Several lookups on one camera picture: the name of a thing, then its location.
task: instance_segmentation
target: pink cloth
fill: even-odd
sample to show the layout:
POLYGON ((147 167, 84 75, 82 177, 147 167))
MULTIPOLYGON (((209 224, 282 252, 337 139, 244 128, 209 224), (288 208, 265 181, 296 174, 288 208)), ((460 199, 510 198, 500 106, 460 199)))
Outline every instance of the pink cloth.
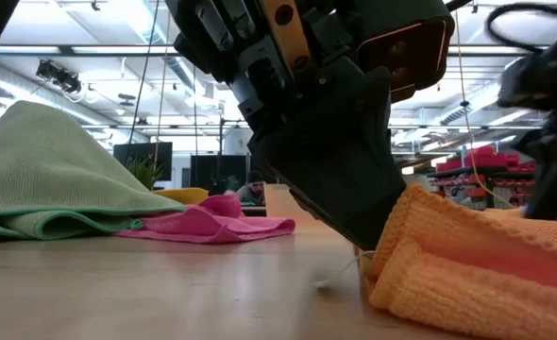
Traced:
POLYGON ((186 212, 142 218, 140 230, 124 230, 117 236, 196 244, 228 244, 291 234, 295 221, 286 218, 241 217, 236 195, 212 196, 186 212))

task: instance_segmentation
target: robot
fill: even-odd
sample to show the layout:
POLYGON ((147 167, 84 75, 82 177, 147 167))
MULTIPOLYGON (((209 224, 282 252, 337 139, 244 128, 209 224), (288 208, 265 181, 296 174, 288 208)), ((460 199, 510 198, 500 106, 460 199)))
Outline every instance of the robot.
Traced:
MULTIPOLYGON (((391 104, 435 84, 446 70, 454 22, 471 0, 167 0, 181 29, 175 49, 226 82, 254 131, 248 146, 287 183, 302 208, 355 246, 376 247, 405 189, 391 154, 391 104)), ((0 1, 0 34, 17 0, 0 1)), ((498 103, 552 111, 516 142, 537 161, 529 218, 557 219, 557 43, 504 74, 498 103)))

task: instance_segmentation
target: orange microfiber cloth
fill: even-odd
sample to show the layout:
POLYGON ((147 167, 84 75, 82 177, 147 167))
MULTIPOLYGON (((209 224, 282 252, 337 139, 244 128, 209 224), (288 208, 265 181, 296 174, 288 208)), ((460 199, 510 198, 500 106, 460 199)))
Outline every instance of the orange microfiber cloth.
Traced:
POLYGON ((493 339, 557 339, 557 222, 402 194, 366 273, 370 303, 493 339))

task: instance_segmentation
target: green towel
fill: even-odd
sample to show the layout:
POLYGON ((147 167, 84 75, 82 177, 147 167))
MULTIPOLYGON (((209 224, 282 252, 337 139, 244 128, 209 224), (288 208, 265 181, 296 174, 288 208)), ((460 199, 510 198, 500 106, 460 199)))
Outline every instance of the green towel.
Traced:
POLYGON ((56 240, 183 212, 151 194, 68 114, 20 101, 0 118, 0 236, 56 240))

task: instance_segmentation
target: computer monitor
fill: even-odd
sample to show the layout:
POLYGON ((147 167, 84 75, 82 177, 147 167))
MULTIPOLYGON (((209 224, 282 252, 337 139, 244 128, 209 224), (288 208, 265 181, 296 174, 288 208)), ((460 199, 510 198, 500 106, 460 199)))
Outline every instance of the computer monitor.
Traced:
MULTIPOLYGON (((118 144, 112 150, 113 157, 121 164, 126 165, 130 159, 154 160, 156 143, 145 144, 118 144)), ((172 180, 172 143, 159 143, 157 167, 161 169, 159 180, 172 180)))

